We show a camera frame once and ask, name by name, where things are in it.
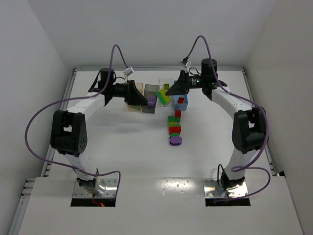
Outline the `red green lego stack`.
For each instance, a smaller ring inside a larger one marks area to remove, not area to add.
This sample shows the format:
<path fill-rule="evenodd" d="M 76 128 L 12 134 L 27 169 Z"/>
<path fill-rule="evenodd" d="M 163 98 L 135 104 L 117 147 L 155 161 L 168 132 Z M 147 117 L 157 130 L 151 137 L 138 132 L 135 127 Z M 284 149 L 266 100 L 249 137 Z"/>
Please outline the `red green lego stack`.
<path fill-rule="evenodd" d="M 179 136 L 181 134 L 180 118 L 168 116 L 168 132 L 170 137 Z"/>

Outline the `purple rounded lego brick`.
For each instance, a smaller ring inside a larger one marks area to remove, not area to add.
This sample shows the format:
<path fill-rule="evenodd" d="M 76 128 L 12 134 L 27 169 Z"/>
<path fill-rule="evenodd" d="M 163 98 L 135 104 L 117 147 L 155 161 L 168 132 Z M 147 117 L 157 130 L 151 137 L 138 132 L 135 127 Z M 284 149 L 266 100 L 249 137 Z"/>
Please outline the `purple rounded lego brick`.
<path fill-rule="evenodd" d="M 169 143 L 172 145 L 172 146 L 179 146 L 182 144 L 182 137 L 180 136 L 172 136 L 170 137 L 169 139 Z"/>

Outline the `red lego brick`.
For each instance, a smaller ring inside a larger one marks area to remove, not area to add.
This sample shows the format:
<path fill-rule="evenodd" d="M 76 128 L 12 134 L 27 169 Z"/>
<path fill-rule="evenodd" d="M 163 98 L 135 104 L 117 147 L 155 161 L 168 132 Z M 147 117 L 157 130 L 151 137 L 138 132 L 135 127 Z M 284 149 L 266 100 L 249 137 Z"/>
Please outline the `red lego brick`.
<path fill-rule="evenodd" d="M 184 97 L 179 97 L 177 103 L 183 104 L 184 103 Z"/>

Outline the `small red lego stack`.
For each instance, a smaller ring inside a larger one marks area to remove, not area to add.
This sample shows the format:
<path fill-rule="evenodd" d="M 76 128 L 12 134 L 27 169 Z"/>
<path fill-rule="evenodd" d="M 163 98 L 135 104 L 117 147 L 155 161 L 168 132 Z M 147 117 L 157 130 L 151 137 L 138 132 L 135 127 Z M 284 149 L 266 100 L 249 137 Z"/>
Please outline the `small red lego stack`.
<path fill-rule="evenodd" d="M 180 122 L 181 120 L 181 110 L 175 110 L 175 122 Z"/>

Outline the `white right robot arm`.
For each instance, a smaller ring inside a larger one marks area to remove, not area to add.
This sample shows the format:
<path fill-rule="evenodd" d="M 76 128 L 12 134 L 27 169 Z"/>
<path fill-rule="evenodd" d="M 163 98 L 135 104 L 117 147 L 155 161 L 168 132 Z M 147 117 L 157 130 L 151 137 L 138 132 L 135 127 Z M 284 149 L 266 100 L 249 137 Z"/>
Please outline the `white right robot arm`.
<path fill-rule="evenodd" d="M 227 84 L 218 79 L 215 59 L 203 59 L 199 75 L 190 75 L 187 70 L 181 70 L 166 95 L 183 95 L 191 89 L 201 89 L 209 100 L 223 108 L 232 118 L 234 149 L 217 183 L 224 190 L 241 185 L 245 179 L 245 170 L 256 162 L 267 141 L 264 110 L 247 104 L 230 92 Z"/>

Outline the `lime long lego brick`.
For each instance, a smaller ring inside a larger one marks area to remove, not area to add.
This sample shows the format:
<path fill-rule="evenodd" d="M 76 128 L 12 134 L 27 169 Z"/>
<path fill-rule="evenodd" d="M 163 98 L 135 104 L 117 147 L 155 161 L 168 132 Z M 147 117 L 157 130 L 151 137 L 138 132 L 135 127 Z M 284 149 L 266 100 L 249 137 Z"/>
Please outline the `lime long lego brick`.
<path fill-rule="evenodd" d="M 165 89 L 161 89 L 156 93 L 158 99 L 160 100 L 160 103 L 163 106 L 168 105 L 171 102 L 171 98 L 170 96 L 166 95 L 166 90 Z"/>

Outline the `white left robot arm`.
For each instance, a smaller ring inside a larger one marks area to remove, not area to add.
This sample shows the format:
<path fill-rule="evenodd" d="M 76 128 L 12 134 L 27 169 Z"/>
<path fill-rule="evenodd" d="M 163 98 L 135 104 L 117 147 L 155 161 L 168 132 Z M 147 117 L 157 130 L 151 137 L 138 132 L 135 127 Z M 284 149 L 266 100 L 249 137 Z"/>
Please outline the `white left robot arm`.
<path fill-rule="evenodd" d="M 79 186 L 89 191 L 99 188 L 100 174 L 91 164 L 86 151 L 87 120 L 114 97 L 123 98 L 127 105 L 148 104 L 133 80 L 116 83 L 114 75 L 113 69 L 101 69 L 85 99 L 64 111 L 57 110 L 53 115 L 50 145 L 64 155 L 74 168 Z"/>

